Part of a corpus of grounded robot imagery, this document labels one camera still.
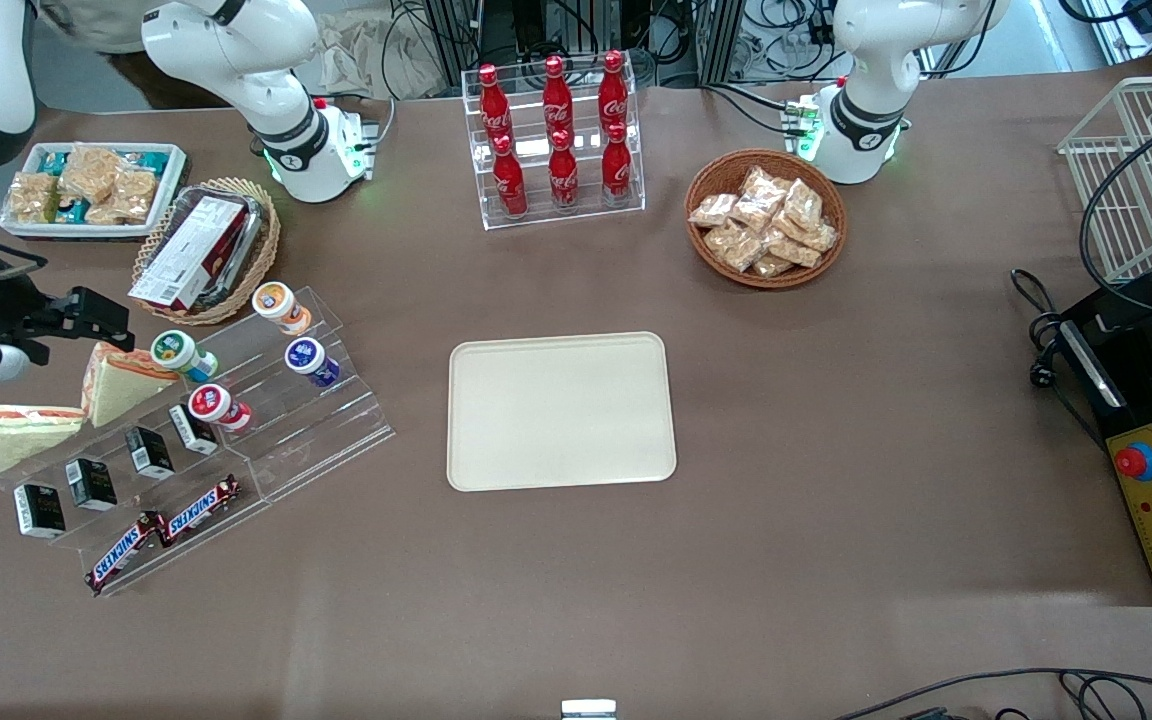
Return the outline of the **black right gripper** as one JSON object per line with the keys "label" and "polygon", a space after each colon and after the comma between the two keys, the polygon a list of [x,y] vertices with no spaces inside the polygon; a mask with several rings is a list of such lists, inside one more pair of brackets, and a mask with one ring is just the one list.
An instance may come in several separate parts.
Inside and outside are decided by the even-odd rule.
{"label": "black right gripper", "polygon": [[73,288],[73,318],[68,302],[37,291],[28,275],[3,278],[9,265],[0,259],[0,346],[15,348],[28,363],[50,363],[50,346],[41,338],[82,338],[108,343],[122,353],[134,350],[134,334],[127,328],[129,310],[88,287]]}

